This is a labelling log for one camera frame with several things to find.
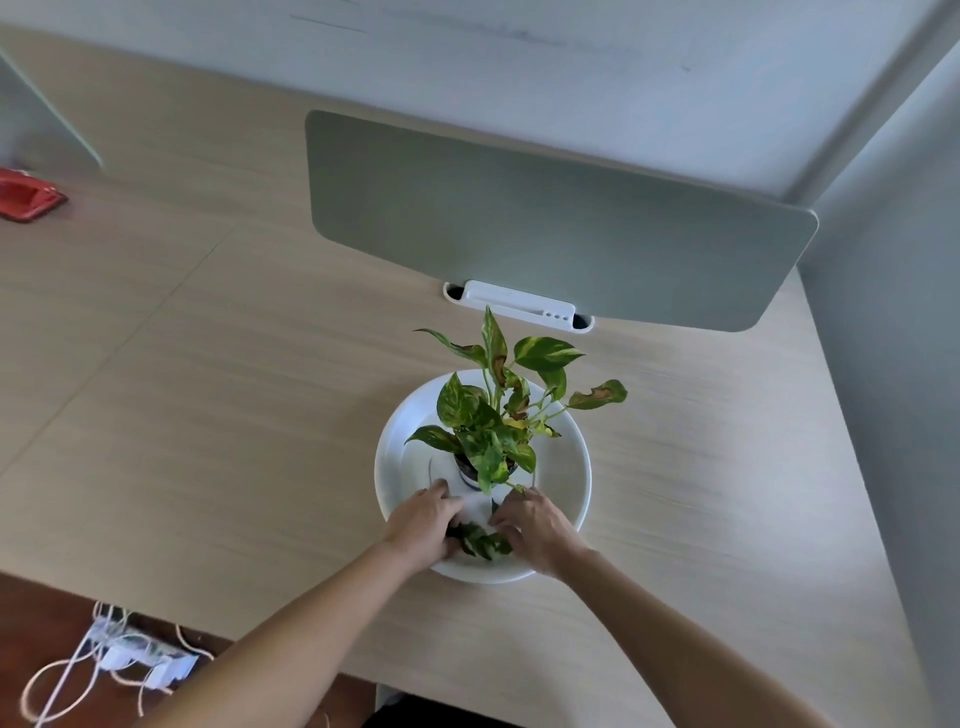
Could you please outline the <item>person's right hand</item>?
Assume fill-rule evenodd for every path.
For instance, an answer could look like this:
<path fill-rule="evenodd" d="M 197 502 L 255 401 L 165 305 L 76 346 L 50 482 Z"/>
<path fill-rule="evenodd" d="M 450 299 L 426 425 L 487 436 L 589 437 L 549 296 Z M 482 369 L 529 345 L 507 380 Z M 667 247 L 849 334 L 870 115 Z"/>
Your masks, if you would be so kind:
<path fill-rule="evenodd" d="M 564 584 L 592 553 L 567 516 L 536 488 L 509 493 L 487 523 L 500 534 L 501 528 L 520 528 L 525 557 L 519 558 Z"/>

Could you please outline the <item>person's left hand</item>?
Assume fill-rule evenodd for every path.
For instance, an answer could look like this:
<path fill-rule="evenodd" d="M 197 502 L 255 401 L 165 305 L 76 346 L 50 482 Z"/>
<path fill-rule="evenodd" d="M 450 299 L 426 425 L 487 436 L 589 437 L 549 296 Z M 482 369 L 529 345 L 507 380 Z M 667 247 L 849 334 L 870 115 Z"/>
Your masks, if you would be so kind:
<path fill-rule="evenodd" d="M 394 509 L 378 543 L 405 578 L 430 569 L 461 551 L 454 538 L 430 537 L 427 527 L 428 488 L 418 490 Z"/>

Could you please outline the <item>green pothos leaf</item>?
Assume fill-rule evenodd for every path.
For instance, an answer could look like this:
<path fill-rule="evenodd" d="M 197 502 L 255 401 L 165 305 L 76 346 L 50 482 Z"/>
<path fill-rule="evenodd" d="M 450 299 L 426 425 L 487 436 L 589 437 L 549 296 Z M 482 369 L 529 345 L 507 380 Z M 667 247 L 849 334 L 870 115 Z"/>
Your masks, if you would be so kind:
<path fill-rule="evenodd" d="M 446 537 L 454 538 L 468 556 L 493 562 L 513 553 L 510 542 L 498 532 L 489 532 L 475 522 L 459 522 L 446 528 Z"/>

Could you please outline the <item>person's left forearm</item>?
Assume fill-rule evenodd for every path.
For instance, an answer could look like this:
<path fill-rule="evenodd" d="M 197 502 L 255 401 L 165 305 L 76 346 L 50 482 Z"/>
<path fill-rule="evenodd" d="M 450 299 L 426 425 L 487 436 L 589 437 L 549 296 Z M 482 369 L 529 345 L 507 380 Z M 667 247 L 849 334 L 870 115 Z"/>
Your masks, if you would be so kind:
<path fill-rule="evenodd" d="M 444 543 L 381 540 L 191 678 L 133 728 L 304 728 L 354 644 Z"/>

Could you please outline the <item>person's right forearm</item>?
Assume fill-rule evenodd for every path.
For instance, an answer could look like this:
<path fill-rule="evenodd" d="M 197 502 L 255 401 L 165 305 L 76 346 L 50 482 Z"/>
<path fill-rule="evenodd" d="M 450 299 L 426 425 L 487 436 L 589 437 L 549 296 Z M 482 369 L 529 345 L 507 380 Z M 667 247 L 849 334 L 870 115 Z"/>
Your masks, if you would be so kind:
<path fill-rule="evenodd" d="M 604 625 L 676 728 L 835 728 L 598 551 L 562 551 L 553 570 Z"/>

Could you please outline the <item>small white plant pot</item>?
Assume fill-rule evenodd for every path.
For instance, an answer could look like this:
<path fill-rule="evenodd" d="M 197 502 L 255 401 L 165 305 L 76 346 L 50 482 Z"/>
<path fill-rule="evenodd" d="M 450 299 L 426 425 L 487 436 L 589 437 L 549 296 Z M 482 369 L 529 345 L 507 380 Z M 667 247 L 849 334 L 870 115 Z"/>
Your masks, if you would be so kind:
<path fill-rule="evenodd" d="M 490 496 L 498 490 L 502 491 L 504 489 L 508 489 L 511 476 L 513 476 L 515 471 L 518 469 L 517 463 L 508 457 L 505 461 L 507 467 L 506 478 L 500 482 L 493 482 L 488 486 L 488 488 L 486 488 L 486 490 L 484 490 L 478 481 L 478 471 L 467 458 L 467 456 L 458 453 L 454 455 L 454 460 L 457 464 L 462 484 L 468 489 L 468 491 L 477 494 L 484 494 L 486 496 Z"/>

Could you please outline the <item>white round basin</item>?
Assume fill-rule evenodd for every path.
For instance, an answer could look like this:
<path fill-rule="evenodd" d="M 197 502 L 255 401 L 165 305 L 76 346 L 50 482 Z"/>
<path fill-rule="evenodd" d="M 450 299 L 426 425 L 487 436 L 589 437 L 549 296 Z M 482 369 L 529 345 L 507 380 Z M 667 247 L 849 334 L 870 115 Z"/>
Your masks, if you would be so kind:
<path fill-rule="evenodd" d="M 376 449 L 373 481 L 384 518 L 414 492 L 434 480 L 446 480 L 452 496 L 463 500 L 463 522 L 488 529 L 493 504 L 501 504 L 511 489 L 499 484 L 490 493 L 480 491 L 460 471 L 454 455 L 422 442 L 407 443 L 408 436 L 424 426 L 439 426 L 438 396 L 450 379 L 446 373 L 429 380 L 409 394 L 387 421 Z M 537 436 L 532 448 L 536 455 L 533 473 L 516 469 L 510 482 L 532 486 L 557 505 L 574 528 L 581 528 L 592 495 L 590 455 L 580 428 L 569 413 L 550 421 L 558 438 Z M 492 554 L 490 559 L 458 552 L 455 557 L 434 565 L 444 577 L 464 583 L 498 585 L 533 575 L 533 570 L 513 554 Z"/>

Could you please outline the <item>green pothos plant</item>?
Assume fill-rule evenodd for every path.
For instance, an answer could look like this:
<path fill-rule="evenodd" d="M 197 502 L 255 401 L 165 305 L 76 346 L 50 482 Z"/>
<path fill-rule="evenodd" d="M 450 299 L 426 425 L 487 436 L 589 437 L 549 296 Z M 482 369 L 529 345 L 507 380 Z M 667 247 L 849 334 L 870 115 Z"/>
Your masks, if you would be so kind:
<path fill-rule="evenodd" d="M 537 455 L 532 441 L 539 436 L 558 438 L 554 419 L 570 410 L 595 410 L 623 404 L 628 390 L 609 379 L 588 392 L 568 393 L 567 367 L 584 353 L 550 336 L 528 336 L 512 349 L 491 310 L 482 325 L 483 343 L 458 345 L 430 328 L 430 334 L 451 353 L 479 366 L 482 385 L 467 384 L 450 374 L 438 393 L 438 424 L 420 426 L 407 442 L 459 457 L 472 469 L 483 494 L 495 486 L 522 487 L 511 480 L 515 470 L 534 475 Z"/>

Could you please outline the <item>grey-green desk divider panel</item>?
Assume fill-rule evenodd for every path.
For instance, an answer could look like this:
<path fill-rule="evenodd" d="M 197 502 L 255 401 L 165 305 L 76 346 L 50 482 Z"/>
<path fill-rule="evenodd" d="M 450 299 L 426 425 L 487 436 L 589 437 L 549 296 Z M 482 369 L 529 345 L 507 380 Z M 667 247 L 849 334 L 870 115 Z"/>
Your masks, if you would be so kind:
<path fill-rule="evenodd" d="M 749 330 L 819 228 L 774 200 L 330 111 L 305 138 L 322 237 L 583 318 Z"/>
<path fill-rule="evenodd" d="M 0 47 L 0 167 L 95 174 L 102 158 Z"/>

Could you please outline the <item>white power strip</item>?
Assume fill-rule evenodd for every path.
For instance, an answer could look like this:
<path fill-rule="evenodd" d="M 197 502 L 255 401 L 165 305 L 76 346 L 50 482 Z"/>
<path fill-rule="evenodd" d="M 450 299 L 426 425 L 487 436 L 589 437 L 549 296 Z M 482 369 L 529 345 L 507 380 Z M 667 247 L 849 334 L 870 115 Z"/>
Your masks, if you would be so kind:
<path fill-rule="evenodd" d="M 200 658 L 103 615 L 94 619 L 86 642 L 97 672 L 119 675 L 129 668 L 143 668 L 145 677 L 134 685 L 150 691 L 165 691 L 183 681 Z"/>

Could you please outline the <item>red plastic tray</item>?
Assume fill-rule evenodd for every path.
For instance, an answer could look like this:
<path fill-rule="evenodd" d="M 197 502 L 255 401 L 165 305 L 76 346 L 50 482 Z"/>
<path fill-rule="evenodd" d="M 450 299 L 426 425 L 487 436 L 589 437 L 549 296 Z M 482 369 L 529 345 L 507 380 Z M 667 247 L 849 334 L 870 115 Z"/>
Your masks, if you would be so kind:
<path fill-rule="evenodd" d="M 65 193 L 48 181 L 0 167 L 0 219 L 30 224 L 61 208 L 68 200 Z"/>

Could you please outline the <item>white divider bracket tray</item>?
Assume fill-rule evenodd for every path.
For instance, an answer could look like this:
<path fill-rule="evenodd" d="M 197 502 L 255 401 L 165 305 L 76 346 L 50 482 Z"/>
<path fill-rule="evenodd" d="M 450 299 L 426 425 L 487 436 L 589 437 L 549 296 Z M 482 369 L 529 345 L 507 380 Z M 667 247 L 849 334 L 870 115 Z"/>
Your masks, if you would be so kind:
<path fill-rule="evenodd" d="M 478 280 L 469 280 L 463 285 L 445 282 L 441 286 L 441 294 L 457 306 L 479 311 L 490 309 L 496 316 L 502 315 L 568 334 L 587 334 L 595 327 L 594 316 L 581 315 L 571 302 Z"/>

